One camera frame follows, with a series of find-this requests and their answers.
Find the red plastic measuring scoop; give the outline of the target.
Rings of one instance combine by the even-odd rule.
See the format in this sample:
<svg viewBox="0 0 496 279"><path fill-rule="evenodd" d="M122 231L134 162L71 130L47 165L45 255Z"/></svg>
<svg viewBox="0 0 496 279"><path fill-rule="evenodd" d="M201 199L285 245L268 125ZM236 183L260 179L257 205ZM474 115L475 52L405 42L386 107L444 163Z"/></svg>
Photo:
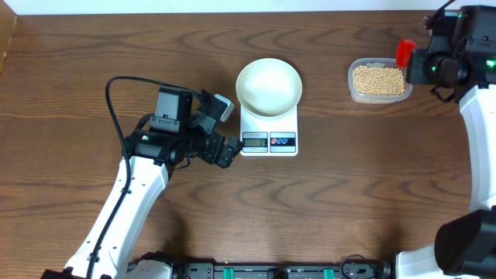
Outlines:
<svg viewBox="0 0 496 279"><path fill-rule="evenodd" d="M396 51L397 67L405 68L412 56L412 51L416 48L416 43L413 40L402 39L398 43Z"/></svg>

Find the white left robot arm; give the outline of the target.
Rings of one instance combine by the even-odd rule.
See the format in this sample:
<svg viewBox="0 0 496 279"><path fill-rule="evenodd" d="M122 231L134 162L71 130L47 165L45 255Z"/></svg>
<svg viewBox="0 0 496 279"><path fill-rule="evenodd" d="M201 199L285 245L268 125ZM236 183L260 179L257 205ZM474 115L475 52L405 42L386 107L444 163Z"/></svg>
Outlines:
<svg viewBox="0 0 496 279"><path fill-rule="evenodd" d="M177 134L158 128L160 118L148 114L126 139L126 148L111 193L85 241L62 271L45 270L45 278L165 278L174 266L153 255L131 267L131 253L144 222L174 170L183 159L199 157L227 168L243 148L226 139L198 115Z"/></svg>

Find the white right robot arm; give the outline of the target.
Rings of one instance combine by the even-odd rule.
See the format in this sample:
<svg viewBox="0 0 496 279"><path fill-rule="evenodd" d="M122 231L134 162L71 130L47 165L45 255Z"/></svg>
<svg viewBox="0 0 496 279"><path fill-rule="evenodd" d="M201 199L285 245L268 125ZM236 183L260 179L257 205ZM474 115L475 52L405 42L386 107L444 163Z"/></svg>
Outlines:
<svg viewBox="0 0 496 279"><path fill-rule="evenodd" d="M394 278L495 276L495 8L441 6L424 18L426 48L400 42L397 64L408 84L429 85L441 102L454 102L466 126L471 165L470 211L442 225L432 245L397 254Z"/></svg>

